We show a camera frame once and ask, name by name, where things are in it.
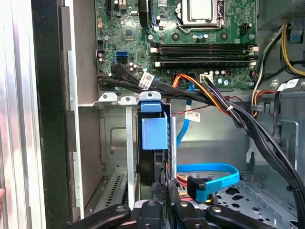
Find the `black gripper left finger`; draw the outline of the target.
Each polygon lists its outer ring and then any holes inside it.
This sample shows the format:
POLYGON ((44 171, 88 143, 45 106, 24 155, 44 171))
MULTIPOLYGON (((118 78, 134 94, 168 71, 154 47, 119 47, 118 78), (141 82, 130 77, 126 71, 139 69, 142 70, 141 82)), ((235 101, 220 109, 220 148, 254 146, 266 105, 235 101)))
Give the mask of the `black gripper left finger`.
POLYGON ((134 208, 115 204, 70 225, 70 229, 161 229, 163 198, 160 183, 153 183, 152 199, 139 200, 134 208))

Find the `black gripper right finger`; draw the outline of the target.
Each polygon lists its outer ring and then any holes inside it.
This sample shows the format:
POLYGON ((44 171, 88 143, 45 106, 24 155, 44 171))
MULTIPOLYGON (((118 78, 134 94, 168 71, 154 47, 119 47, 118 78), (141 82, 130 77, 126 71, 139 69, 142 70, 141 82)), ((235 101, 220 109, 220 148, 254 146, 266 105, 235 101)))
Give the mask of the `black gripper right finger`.
POLYGON ((167 186, 167 213, 172 229, 272 229, 264 222, 222 205, 211 205, 206 210, 182 200, 178 181, 167 186))

